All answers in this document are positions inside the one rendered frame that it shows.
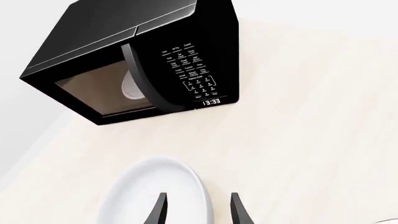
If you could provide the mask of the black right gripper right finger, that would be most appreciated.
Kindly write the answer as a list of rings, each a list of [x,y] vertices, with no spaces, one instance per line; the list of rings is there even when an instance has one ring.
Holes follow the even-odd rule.
[[[254,224],[236,192],[231,194],[230,210],[233,224]]]

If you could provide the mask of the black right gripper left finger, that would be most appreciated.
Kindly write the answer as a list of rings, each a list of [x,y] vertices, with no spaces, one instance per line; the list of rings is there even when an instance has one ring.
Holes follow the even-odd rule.
[[[165,224],[167,218],[167,194],[162,192],[144,224]]]

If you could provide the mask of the white bowl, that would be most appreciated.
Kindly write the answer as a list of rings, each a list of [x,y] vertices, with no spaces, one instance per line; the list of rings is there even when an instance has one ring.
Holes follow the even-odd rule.
[[[96,224],[144,224],[161,194],[167,195],[165,224],[215,224],[205,184],[170,156],[150,156],[129,167],[103,199]]]

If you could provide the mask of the white mug inside microwave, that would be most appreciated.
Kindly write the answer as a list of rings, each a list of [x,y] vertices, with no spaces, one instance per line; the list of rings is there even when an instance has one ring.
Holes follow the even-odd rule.
[[[133,80],[129,70],[126,72],[123,78],[121,91],[123,95],[130,100],[141,100],[145,98],[145,96]]]

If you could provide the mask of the black microwave oven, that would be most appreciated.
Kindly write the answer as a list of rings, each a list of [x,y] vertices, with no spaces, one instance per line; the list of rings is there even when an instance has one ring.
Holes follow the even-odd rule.
[[[145,98],[126,98],[127,71]],[[239,100],[232,0],[77,0],[20,79],[97,125]]]

